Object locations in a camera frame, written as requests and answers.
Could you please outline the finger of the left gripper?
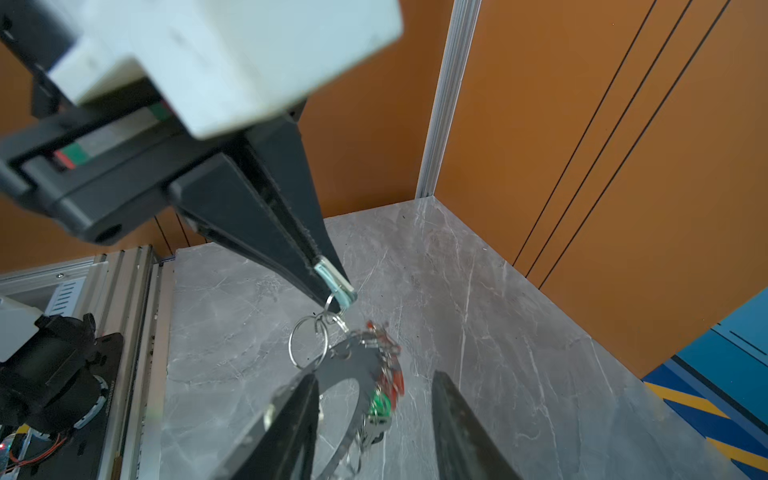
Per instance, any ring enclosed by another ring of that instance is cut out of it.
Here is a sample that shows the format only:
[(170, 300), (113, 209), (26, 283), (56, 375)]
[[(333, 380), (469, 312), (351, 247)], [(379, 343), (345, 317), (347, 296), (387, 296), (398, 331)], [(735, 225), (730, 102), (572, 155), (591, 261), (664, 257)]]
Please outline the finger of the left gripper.
[(250, 128), (245, 137), (282, 202), (277, 216), (308, 265), (314, 266), (320, 256), (335, 263), (336, 250), (324, 223), (297, 123), (281, 117)]

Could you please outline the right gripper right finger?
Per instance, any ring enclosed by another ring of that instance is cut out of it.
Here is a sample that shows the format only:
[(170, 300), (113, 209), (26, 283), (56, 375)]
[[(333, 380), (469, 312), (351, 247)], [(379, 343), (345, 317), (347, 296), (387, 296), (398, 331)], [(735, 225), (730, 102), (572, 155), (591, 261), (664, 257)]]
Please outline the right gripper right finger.
[(434, 372), (431, 395), (440, 479), (521, 479), (446, 372)]

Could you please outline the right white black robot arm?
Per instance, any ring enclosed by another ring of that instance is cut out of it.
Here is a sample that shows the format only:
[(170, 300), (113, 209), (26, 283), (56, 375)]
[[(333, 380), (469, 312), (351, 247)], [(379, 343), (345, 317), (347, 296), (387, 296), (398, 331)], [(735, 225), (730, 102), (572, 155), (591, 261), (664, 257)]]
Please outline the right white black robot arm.
[[(98, 337), (94, 317), (48, 316), (10, 298), (1, 301), (1, 422), (29, 426), (52, 445), (30, 459), (8, 452), (4, 473), (46, 462), (78, 430), (107, 411), (108, 378), (119, 359), (118, 334)], [(368, 322), (347, 330), (339, 343), (325, 341), (319, 357), (272, 397), (215, 470), (217, 479), (309, 479), (321, 421), (322, 395), (345, 381), (358, 386), (347, 430), (322, 471), (338, 468), (356, 477), (367, 451), (391, 428), (405, 393), (400, 346), (387, 329)], [(432, 379), (432, 422), (439, 475), (443, 479), (513, 479), (507, 462), (450, 376)]]

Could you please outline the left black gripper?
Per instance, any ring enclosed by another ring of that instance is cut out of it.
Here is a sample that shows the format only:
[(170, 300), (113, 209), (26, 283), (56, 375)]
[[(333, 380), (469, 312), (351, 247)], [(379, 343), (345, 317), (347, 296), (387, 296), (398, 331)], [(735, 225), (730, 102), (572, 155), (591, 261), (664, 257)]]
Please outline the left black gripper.
[(199, 233), (325, 307), (329, 288), (281, 224), (282, 202), (256, 154), (210, 157), (230, 135), (198, 140), (172, 117), (73, 169), (54, 162), (56, 151), (160, 99), (152, 84), (133, 83), (2, 138), (2, 192), (79, 240), (112, 245), (167, 206), (168, 186)]

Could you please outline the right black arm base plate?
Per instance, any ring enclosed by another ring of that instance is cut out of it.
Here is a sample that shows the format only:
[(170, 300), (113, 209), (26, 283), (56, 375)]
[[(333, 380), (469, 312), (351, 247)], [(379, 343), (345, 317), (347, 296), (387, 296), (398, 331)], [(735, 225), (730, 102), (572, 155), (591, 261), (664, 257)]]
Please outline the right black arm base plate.
[(124, 339), (43, 329), (1, 363), (1, 476), (107, 479)]

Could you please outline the pale green key tag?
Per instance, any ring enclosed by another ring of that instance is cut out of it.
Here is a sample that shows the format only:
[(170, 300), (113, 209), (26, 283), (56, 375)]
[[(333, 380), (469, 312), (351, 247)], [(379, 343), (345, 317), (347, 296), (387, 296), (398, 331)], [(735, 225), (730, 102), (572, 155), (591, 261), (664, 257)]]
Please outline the pale green key tag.
[(319, 256), (313, 269), (330, 291), (325, 302), (326, 310), (331, 310), (333, 303), (336, 303), (336, 311), (343, 312), (356, 302), (358, 299), (357, 291), (330, 260), (324, 256)]

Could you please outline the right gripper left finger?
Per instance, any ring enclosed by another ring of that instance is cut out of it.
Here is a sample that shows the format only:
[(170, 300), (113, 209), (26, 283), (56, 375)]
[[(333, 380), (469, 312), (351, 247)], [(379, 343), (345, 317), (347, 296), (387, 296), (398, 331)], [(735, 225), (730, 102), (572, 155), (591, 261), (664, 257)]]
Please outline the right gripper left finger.
[(232, 479), (310, 479), (319, 421), (319, 384), (304, 376)]

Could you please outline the bunch of coloured key tags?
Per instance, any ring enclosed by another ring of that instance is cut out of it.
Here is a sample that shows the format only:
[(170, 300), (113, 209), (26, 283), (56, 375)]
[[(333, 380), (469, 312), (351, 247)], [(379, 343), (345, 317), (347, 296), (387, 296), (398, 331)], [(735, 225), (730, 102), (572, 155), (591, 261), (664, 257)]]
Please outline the bunch of coloured key tags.
[(405, 381), (399, 362), (401, 346), (389, 335), (385, 325), (368, 321), (362, 344), (366, 348), (375, 348), (380, 357), (376, 388), (358, 432), (360, 451), (366, 452), (380, 443), (392, 426), (398, 400), (405, 394)]

